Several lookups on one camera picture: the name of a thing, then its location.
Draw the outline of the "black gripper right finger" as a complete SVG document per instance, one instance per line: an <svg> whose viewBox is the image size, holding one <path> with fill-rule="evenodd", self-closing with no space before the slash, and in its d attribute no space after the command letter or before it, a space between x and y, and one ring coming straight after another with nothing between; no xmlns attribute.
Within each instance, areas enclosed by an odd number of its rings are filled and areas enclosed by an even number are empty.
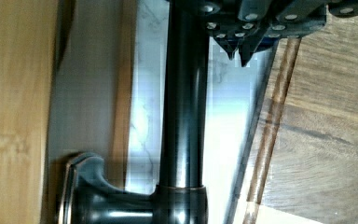
<svg viewBox="0 0 358 224"><path fill-rule="evenodd" d="M255 25L255 32L239 48L241 65L278 39L300 38L324 28L327 13L358 16L358 0L239 0L238 19Z"/></svg>

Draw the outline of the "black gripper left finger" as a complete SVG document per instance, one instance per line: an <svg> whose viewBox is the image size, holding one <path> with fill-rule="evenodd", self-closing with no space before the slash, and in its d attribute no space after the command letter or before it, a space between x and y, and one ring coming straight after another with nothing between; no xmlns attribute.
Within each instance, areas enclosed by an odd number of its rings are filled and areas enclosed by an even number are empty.
<svg viewBox="0 0 358 224"><path fill-rule="evenodd" d="M232 60L246 36L238 19L241 0L180 0L180 8L199 17L207 34Z"/></svg>

